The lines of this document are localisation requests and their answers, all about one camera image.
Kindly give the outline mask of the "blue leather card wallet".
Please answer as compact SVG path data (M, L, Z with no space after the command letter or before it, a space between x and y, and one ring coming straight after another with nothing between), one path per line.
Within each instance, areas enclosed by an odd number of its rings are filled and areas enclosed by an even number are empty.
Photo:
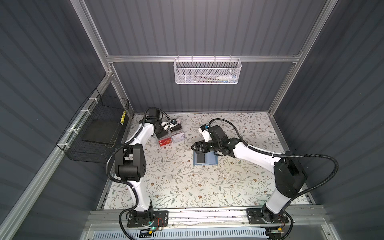
M194 166L210 166L218 164L218 156L215 152L209 152L206 154L193 154L193 165Z

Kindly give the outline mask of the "clear acrylic card display stand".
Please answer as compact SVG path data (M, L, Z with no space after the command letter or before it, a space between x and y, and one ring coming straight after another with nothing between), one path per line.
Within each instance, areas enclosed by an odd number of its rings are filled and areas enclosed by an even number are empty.
M159 140L159 139L162 139L162 138L166 138L166 137L172 137L172 135L175 135L175 134L178 134L178 133L184 133L184 130L183 130L183 126L182 126L182 130L180 130L180 131L177 131L177 132L173 132L173 133L171 133L170 132L170 129L168 130L168 131L162 131L161 133L159 133L159 134L155 134L156 135L156 138L157 138L157 140Z

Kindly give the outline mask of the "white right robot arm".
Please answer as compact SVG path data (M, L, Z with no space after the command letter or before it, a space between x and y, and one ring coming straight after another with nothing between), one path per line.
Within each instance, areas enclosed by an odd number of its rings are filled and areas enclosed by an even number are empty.
M276 187L264 204L265 212L277 215L299 195L307 174L292 154L266 152L245 144L240 138L230 139L220 126L203 125L199 132L204 139L191 147L197 156L217 152L251 162L274 174Z

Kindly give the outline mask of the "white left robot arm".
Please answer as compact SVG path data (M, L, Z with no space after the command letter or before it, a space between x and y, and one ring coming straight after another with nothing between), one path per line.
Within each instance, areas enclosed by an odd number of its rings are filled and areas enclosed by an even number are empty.
M135 133L113 154L115 175L119 178L116 182L126 184L132 190L135 201L133 210L137 212L148 212L152 208L152 202L141 183L147 169L144 147L150 137L163 129L161 115L167 114L156 107L147 108Z

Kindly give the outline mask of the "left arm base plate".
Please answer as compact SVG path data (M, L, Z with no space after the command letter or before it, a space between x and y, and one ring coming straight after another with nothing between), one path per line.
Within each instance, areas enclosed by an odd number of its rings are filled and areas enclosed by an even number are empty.
M132 211L126 214L127 227L129 228L167 227L168 219L169 211Z

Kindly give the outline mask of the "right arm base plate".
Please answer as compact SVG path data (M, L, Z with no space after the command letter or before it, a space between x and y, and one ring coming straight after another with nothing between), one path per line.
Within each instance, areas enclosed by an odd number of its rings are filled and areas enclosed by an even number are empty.
M267 208L248 208L246 209L250 224L287 224L290 220L284 211L274 214Z

